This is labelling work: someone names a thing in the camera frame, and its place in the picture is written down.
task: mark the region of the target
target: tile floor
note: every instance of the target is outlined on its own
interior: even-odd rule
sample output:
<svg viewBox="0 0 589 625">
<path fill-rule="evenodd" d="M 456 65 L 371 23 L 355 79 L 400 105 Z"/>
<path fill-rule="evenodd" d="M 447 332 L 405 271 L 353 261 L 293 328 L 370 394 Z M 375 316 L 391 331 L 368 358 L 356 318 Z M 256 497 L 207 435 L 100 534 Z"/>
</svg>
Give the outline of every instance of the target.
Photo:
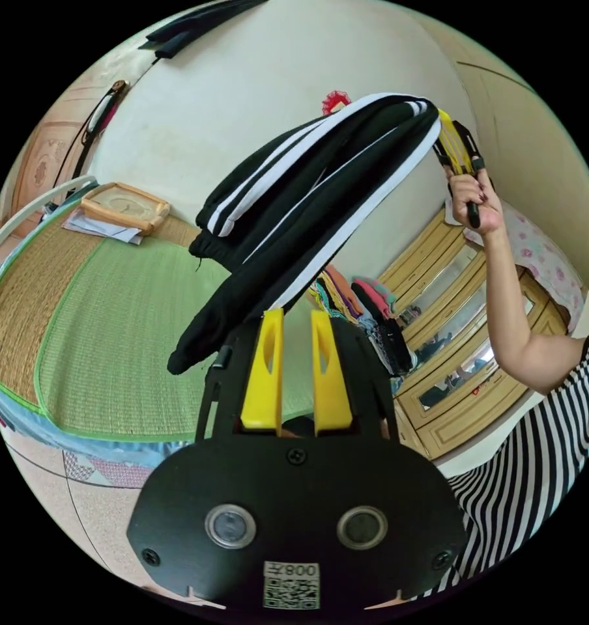
<svg viewBox="0 0 589 625">
<path fill-rule="evenodd" d="M 11 236 L 4 242 L 0 264 L 19 241 Z M 76 456 L 23 437 L 1 423 L 0 431 L 35 497 L 87 555 L 126 581 L 181 599 L 153 582 L 124 535 L 148 469 Z M 187 601 L 211 605 L 192 596 Z"/>
</svg>

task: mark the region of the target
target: pink towel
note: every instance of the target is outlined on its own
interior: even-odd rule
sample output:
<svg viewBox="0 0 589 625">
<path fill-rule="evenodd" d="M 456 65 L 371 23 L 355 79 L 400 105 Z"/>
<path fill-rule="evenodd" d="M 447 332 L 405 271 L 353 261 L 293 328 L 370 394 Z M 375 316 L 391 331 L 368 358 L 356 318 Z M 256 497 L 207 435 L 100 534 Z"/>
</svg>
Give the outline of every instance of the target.
<svg viewBox="0 0 589 625">
<path fill-rule="evenodd" d="M 369 299 L 379 308 L 379 312 L 384 316 L 384 319 L 390 319 L 390 308 L 388 308 L 386 300 L 371 285 L 366 284 L 359 278 L 356 278 L 355 283 L 364 289 Z"/>
</svg>

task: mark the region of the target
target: woman's arm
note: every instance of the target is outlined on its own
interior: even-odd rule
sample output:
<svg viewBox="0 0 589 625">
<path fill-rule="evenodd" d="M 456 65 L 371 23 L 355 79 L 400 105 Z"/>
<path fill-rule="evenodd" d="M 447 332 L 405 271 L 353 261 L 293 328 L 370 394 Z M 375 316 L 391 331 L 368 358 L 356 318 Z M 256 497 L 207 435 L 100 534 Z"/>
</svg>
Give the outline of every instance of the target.
<svg viewBox="0 0 589 625">
<path fill-rule="evenodd" d="M 583 340 L 533 334 L 505 229 L 501 202 L 485 169 L 472 176 L 452 176 L 453 216 L 470 227 L 467 202 L 479 206 L 486 257 L 488 334 L 496 361 L 505 373 L 547 395 L 581 360 Z"/>
<path fill-rule="evenodd" d="M 547 395 L 579 364 L 584 341 L 532 333 L 505 228 L 484 234 L 483 244 L 488 334 L 496 361 L 512 378 Z"/>
</svg>

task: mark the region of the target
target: qr code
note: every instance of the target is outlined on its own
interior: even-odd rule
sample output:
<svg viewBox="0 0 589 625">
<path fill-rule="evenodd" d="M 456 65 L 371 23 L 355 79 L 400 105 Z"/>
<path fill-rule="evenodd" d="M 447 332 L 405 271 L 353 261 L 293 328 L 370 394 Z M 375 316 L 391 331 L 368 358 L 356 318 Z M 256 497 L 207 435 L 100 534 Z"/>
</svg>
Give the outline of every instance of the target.
<svg viewBox="0 0 589 625">
<path fill-rule="evenodd" d="M 265 563 L 264 607 L 280 610 L 315 610 L 321 586 L 317 564 Z"/>
</svg>

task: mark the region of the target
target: striped shirt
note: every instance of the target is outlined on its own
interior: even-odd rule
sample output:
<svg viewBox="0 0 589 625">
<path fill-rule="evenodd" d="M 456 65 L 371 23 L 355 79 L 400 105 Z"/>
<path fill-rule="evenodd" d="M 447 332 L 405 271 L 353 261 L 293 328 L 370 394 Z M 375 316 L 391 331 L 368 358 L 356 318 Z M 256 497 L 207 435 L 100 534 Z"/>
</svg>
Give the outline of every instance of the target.
<svg viewBox="0 0 589 625">
<path fill-rule="evenodd" d="M 449 479 L 468 543 L 421 597 L 456 586 L 521 547 L 557 509 L 588 457 L 589 337 L 579 365 L 519 421 L 497 453 Z"/>
</svg>

